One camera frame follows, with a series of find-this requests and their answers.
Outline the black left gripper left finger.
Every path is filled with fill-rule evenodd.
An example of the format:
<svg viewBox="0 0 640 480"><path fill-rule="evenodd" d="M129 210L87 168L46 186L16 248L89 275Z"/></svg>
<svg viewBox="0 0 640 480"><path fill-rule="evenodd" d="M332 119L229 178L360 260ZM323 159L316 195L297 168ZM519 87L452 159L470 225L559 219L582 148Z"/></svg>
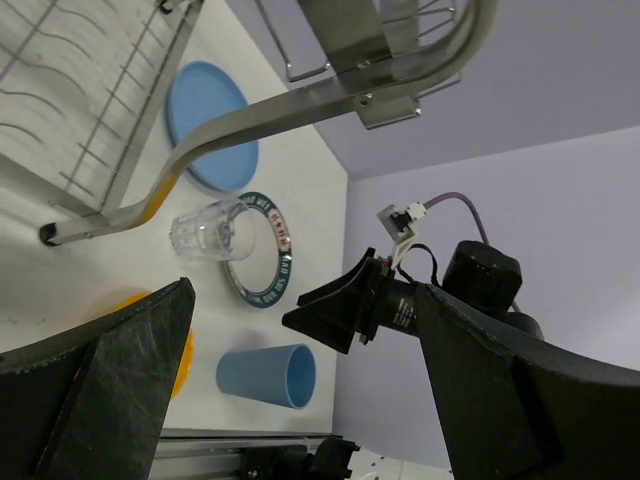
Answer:
<svg viewBox="0 0 640 480"><path fill-rule="evenodd" d="M2 353L2 478L147 478L194 306L181 278Z"/></svg>

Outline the yellow bowl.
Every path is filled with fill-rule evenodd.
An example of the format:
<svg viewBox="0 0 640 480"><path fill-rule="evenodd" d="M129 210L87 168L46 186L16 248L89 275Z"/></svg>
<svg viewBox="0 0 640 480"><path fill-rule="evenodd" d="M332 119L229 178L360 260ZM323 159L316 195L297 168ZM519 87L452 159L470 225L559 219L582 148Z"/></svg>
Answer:
<svg viewBox="0 0 640 480"><path fill-rule="evenodd" d="M123 300L122 302L120 302L113 310L112 312L115 313L116 311L119 311L121 309L124 309L142 299L144 299L145 297L147 297L148 295L150 295L151 292L148 290L144 290L141 292L138 292L136 294L133 294L129 297L127 297L125 300ZM184 348L183 348L183 352L181 355L181 359L180 359L180 363L178 366L178 370L176 373L176 377L175 377L175 381L173 384L173 388L172 388L172 392L171 392L171 400L174 400L179 393L181 392L181 390L183 389L185 383L188 380L191 368L192 368L192 364L193 364L193 359L194 359L194 352L195 352L195 338L194 338L194 332L192 329L189 329L189 332L187 334L186 337L186 341L184 344Z"/></svg>

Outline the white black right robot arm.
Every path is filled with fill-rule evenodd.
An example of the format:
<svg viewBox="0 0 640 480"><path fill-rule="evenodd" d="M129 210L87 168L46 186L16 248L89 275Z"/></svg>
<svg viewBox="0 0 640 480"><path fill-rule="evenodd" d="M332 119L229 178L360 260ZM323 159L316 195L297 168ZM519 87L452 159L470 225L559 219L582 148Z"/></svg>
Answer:
<svg viewBox="0 0 640 480"><path fill-rule="evenodd" d="M491 318L541 339L539 323L516 309L519 262L479 241L458 243L442 278L432 261L430 284ZM355 338L366 344L379 327L416 337L418 281L367 249L346 274L301 295L282 325L346 354Z"/></svg>

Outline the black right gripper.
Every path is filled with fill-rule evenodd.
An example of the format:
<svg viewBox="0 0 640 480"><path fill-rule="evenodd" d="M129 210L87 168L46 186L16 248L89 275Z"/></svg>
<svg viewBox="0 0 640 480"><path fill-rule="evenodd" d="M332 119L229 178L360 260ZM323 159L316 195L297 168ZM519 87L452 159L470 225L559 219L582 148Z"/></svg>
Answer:
<svg viewBox="0 0 640 480"><path fill-rule="evenodd" d="M355 337L366 345L380 327L418 337L418 282L390 268L390 261L372 259L374 286L368 293L337 292L351 282L375 249L369 247L358 263L341 277L300 295L297 307L285 313L282 325L338 353L348 354Z"/></svg>

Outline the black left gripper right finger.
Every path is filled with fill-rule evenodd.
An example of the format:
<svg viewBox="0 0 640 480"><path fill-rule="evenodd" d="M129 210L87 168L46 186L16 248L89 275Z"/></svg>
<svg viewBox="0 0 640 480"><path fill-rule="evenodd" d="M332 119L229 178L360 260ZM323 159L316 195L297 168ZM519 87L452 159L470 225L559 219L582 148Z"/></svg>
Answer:
<svg viewBox="0 0 640 480"><path fill-rule="evenodd" d="M636 479L639 374L419 285L417 329L457 479Z"/></svg>

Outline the white plate green rim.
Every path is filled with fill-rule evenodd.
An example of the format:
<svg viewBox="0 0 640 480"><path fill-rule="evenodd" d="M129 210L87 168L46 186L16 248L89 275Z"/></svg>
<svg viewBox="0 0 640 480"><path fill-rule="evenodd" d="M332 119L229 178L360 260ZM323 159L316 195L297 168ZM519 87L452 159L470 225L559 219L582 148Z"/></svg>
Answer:
<svg viewBox="0 0 640 480"><path fill-rule="evenodd" d="M266 309L277 304L292 274L291 235L276 203L263 193L249 191L239 198L254 220L256 242L244 260L224 262L231 286L250 306Z"/></svg>

